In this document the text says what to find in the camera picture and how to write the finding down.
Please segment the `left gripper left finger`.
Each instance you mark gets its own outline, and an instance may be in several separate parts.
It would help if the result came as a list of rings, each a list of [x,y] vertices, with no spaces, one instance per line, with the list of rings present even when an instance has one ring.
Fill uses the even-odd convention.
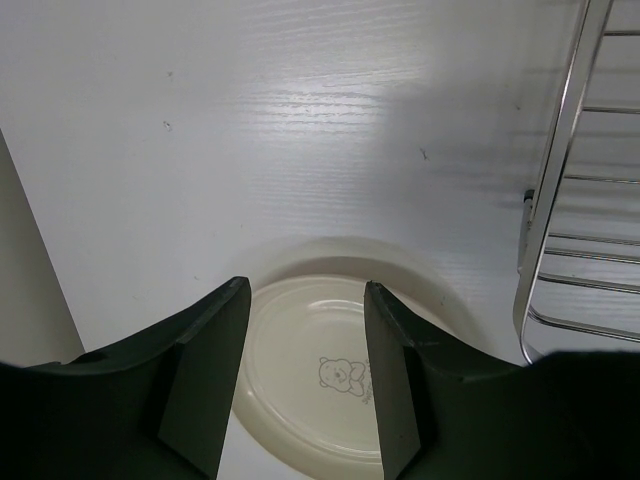
[[[251,307],[234,277],[69,363],[1,367],[5,479],[213,479]]]

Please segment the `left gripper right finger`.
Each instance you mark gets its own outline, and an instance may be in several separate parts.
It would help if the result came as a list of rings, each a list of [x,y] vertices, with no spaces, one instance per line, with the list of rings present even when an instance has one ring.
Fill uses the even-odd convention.
[[[386,478],[638,477],[637,354],[559,352],[515,365],[377,282],[366,285],[364,318]]]

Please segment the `cream bear plate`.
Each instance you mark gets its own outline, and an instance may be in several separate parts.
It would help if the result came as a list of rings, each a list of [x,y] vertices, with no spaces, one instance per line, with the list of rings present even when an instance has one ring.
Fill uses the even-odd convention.
[[[459,296],[424,265],[333,254],[264,273],[233,410],[265,450],[311,479],[383,476],[365,338],[369,281],[448,333],[483,342]]]

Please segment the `chrome wire dish rack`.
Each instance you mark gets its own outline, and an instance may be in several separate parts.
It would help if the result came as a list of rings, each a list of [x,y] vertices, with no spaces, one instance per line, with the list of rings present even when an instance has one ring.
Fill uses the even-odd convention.
[[[523,196],[513,303],[522,355],[639,347],[639,5],[574,1]]]

